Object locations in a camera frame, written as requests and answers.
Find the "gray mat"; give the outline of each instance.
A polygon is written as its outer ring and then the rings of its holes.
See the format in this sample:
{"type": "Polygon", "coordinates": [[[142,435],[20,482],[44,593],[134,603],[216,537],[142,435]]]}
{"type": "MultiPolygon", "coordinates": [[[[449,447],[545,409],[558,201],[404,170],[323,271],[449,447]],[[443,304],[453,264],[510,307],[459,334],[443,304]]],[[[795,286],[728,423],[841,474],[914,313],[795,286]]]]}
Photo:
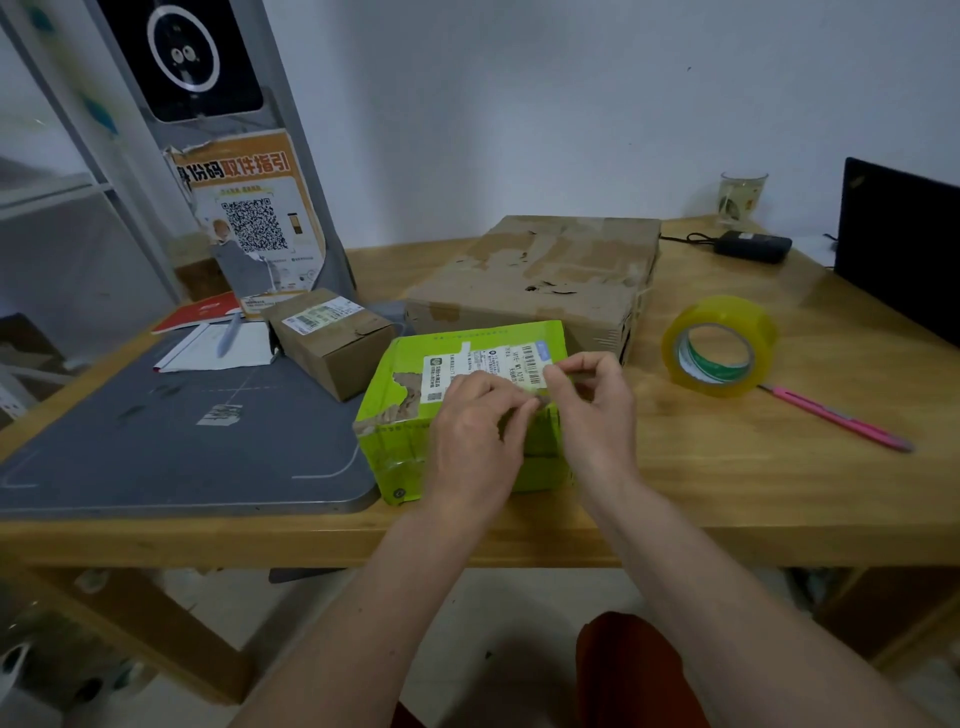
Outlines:
{"type": "Polygon", "coordinates": [[[186,331],[149,352],[0,463],[0,519],[350,512],[379,493],[333,399],[293,361],[158,374],[186,331]],[[240,405],[231,425],[197,425],[240,405]]]}

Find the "small brown cardboard box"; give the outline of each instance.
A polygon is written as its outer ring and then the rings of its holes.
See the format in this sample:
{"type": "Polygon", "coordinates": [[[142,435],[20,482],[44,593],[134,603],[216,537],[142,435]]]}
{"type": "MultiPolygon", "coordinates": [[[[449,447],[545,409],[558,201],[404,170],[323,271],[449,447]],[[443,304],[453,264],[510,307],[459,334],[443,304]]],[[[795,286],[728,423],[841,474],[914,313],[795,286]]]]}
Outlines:
{"type": "Polygon", "coordinates": [[[283,352],[339,401],[367,389],[394,326],[382,316],[318,288],[263,311],[283,352]]]}
{"type": "Polygon", "coordinates": [[[564,322],[568,353],[621,362],[650,284],[660,220],[508,216],[407,293],[417,333],[564,322]]]}

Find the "white notepad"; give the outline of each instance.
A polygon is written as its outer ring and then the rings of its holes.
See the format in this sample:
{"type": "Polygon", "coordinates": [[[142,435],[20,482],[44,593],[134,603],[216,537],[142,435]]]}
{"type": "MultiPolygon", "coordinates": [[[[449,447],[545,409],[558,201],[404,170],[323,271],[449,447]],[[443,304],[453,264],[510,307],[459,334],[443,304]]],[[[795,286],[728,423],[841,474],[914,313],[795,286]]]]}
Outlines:
{"type": "Polygon", "coordinates": [[[260,367],[274,361],[277,351],[270,347],[270,332],[263,321],[241,324],[227,353],[218,357],[217,344],[228,328],[229,324],[200,324],[154,365],[154,371],[196,372],[260,367]]]}

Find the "person's left hand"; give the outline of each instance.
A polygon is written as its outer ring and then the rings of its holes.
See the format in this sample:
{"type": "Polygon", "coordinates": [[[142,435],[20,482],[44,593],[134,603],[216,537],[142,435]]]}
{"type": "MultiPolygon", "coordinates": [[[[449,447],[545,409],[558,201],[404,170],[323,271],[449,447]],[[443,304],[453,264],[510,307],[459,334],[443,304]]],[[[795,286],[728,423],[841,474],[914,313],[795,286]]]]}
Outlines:
{"type": "Polygon", "coordinates": [[[509,379],[456,376],[430,424],[423,504],[458,526],[486,530],[514,487],[527,425],[540,406],[509,379]],[[499,422],[510,410],[500,439],[499,422]]]}

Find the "forearm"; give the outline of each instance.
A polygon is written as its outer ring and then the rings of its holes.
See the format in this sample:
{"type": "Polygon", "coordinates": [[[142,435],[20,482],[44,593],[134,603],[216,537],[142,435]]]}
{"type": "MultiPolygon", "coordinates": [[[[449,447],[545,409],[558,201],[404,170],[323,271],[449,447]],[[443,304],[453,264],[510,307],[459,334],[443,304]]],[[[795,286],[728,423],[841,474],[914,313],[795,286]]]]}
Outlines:
{"type": "Polygon", "coordinates": [[[630,482],[590,510],[730,725],[935,724],[666,498],[630,482]]]}
{"type": "Polygon", "coordinates": [[[422,507],[404,514],[233,728],[389,725],[420,640],[481,535],[422,507]]]}

